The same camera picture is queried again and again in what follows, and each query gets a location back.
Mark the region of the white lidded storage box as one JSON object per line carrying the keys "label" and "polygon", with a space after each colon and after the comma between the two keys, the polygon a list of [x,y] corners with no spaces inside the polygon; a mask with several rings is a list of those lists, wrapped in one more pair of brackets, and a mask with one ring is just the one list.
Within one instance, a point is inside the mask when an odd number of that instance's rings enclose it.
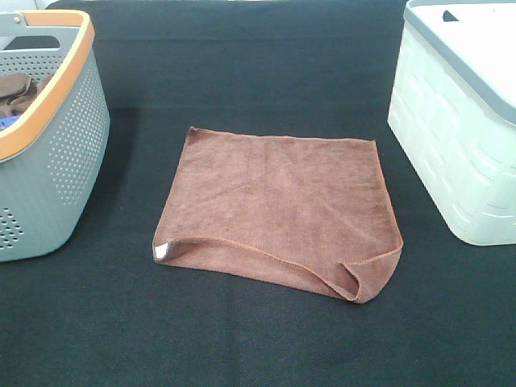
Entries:
{"label": "white lidded storage box", "polygon": [[451,232],[515,241],[515,4],[409,1],[388,123]]}

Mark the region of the grey perforated laundry basket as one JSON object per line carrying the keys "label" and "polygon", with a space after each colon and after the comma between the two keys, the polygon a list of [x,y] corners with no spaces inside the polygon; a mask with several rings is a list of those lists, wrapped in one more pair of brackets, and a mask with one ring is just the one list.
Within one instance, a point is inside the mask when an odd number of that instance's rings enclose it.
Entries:
{"label": "grey perforated laundry basket", "polygon": [[1,131],[1,259],[42,256],[70,237],[102,165],[110,117],[79,10],[1,15],[1,76],[53,74],[19,120]]}

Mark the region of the brown towel in basket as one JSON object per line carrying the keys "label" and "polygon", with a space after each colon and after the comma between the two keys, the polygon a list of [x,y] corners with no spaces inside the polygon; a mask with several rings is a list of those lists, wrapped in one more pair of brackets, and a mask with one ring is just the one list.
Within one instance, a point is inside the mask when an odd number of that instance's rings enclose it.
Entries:
{"label": "brown towel in basket", "polygon": [[26,73],[1,76],[1,117],[20,116],[35,101],[53,74],[35,81]]}

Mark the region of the brown microfibre towel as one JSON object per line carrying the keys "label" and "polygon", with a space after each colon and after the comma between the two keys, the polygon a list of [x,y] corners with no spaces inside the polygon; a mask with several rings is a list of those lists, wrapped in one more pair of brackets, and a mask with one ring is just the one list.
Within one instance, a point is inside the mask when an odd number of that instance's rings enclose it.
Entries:
{"label": "brown microfibre towel", "polygon": [[354,303],[382,291],[402,247],[374,141],[197,127],[152,241],[159,264]]}

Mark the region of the black table cloth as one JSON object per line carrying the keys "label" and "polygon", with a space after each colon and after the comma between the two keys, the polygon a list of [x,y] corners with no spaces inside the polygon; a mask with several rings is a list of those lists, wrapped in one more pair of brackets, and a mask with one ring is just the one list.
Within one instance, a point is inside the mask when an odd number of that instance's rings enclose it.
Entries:
{"label": "black table cloth", "polygon": [[[386,119],[402,1],[59,1],[110,109],[72,237],[1,266],[4,386],[512,386],[515,248],[447,228]],[[152,237],[190,127],[373,139],[404,246],[362,305],[170,268]]]}

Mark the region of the blue cloth in basket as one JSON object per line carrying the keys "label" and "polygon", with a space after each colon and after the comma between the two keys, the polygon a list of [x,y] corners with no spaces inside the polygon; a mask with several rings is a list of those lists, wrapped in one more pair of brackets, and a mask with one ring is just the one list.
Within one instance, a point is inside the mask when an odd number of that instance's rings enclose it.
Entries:
{"label": "blue cloth in basket", "polygon": [[0,130],[3,131],[19,120],[19,115],[11,115],[0,118]]}

